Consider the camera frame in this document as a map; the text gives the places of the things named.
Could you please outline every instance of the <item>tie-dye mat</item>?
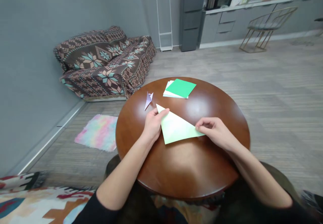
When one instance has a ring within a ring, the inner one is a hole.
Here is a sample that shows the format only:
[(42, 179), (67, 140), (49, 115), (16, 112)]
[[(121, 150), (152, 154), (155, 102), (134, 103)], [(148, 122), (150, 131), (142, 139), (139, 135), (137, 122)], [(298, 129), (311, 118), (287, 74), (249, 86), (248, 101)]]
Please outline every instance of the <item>tie-dye mat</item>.
[(98, 148), (107, 152), (116, 149), (115, 127), (118, 117), (96, 115), (90, 120), (75, 142), (91, 148)]

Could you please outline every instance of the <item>ladder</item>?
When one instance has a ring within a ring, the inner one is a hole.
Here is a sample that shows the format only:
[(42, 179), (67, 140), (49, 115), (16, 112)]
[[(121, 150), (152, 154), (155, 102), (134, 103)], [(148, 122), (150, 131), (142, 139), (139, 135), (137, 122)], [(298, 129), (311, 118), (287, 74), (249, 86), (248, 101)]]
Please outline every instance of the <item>ladder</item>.
[(171, 0), (169, 0), (169, 13), (170, 13), (170, 32), (160, 32), (159, 27), (159, 13), (158, 13), (158, 0), (156, 0), (157, 4), (157, 21), (158, 21), (158, 34), (159, 34), (159, 44), (161, 51), (172, 51), (173, 50), (173, 30), (172, 30), (172, 13), (171, 13)]

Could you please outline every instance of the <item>forearm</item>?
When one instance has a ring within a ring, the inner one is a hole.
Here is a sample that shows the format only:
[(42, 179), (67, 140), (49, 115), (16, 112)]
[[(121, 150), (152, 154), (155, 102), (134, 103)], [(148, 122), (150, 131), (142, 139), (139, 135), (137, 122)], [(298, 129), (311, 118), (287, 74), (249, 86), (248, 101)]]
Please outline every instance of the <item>forearm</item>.
[(260, 202), (277, 208), (292, 205), (289, 194), (248, 149), (239, 145), (228, 151), (228, 154)]
[(152, 142), (141, 136), (97, 190), (97, 198), (107, 209), (119, 210), (125, 204)]

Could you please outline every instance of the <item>left hand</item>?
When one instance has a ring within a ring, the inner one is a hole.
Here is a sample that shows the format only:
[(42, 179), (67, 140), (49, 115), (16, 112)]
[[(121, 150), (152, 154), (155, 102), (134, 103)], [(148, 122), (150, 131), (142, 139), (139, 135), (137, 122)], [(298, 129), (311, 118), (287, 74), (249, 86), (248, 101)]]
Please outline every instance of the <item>left hand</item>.
[(169, 108), (164, 109), (160, 113), (158, 113), (157, 108), (154, 108), (146, 115), (145, 120), (145, 128), (142, 132), (142, 137), (146, 138), (151, 143), (154, 143), (162, 130), (160, 124), (162, 122), (162, 118), (165, 117), (169, 112)]

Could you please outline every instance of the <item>countertop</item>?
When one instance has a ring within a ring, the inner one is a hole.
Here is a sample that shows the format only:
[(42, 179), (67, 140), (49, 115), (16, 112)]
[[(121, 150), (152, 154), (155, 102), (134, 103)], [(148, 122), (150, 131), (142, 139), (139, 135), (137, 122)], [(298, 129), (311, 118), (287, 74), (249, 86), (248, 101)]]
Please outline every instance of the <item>countertop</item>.
[(256, 3), (237, 5), (234, 7), (218, 8), (218, 9), (213, 9), (213, 10), (204, 11), (204, 12), (205, 12), (205, 14), (212, 14), (212, 13), (219, 13), (219, 12), (224, 12), (224, 11), (238, 10), (238, 9), (243, 9), (243, 8), (257, 7), (257, 6), (264, 6), (264, 5), (275, 4), (275, 3), (285, 3), (285, 2), (291, 2), (291, 1), (294, 1), (294, 0), (271, 0), (271, 1), (266, 1), (266, 2), (256, 2)]

